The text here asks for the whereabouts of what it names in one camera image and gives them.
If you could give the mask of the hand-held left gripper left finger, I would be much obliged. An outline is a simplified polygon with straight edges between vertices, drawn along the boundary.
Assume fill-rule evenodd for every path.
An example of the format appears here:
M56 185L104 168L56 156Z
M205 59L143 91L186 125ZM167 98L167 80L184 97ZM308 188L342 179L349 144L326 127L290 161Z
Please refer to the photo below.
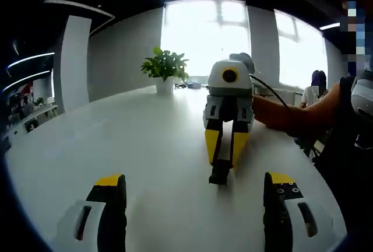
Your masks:
M125 176L99 179L58 222L57 251L125 251L126 206Z

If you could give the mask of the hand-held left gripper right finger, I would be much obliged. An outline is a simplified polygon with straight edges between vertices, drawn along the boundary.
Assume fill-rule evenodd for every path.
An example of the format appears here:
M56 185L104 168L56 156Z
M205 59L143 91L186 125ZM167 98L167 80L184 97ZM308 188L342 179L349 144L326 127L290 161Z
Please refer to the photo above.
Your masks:
M263 206L265 251L330 251L334 246L332 217L289 175L265 173Z

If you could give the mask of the person's right hand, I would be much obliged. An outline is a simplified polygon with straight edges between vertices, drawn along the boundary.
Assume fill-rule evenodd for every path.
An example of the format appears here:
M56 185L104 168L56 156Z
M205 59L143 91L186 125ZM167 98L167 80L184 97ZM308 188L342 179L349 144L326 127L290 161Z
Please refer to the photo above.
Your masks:
M255 119L268 128L287 132L289 131L289 110L280 103L254 96L252 109Z

